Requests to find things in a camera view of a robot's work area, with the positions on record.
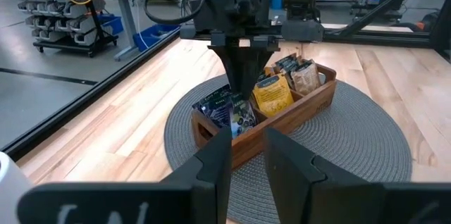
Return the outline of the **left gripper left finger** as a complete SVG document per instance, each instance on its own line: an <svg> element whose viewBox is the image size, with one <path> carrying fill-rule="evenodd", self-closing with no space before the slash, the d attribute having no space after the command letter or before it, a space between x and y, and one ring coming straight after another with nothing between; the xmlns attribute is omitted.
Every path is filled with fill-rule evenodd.
<svg viewBox="0 0 451 224"><path fill-rule="evenodd" d="M159 182L62 182L18 202L20 223L225 223L231 131L224 128Z"/></svg>

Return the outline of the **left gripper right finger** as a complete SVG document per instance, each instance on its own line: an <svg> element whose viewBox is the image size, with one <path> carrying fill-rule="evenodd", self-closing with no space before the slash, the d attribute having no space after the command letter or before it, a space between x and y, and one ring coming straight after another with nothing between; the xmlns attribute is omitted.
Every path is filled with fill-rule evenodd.
<svg viewBox="0 0 451 224"><path fill-rule="evenodd" d="M266 173L281 223L449 223L450 184L368 182L269 128Z"/></svg>

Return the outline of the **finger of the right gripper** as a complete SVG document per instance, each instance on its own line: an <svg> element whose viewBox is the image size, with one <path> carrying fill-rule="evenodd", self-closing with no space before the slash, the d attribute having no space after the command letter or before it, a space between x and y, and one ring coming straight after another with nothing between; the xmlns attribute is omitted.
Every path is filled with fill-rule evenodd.
<svg viewBox="0 0 451 224"><path fill-rule="evenodd" d="M265 65L272 57L274 51L266 49L248 49L245 52L245 61L242 76L242 96L249 99L255 84L264 71Z"/></svg>
<svg viewBox="0 0 451 224"><path fill-rule="evenodd" d="M220 58L228 78L230 89L234 94L242 94L243 72L242 59L238 49L214 49Z"/></svg>

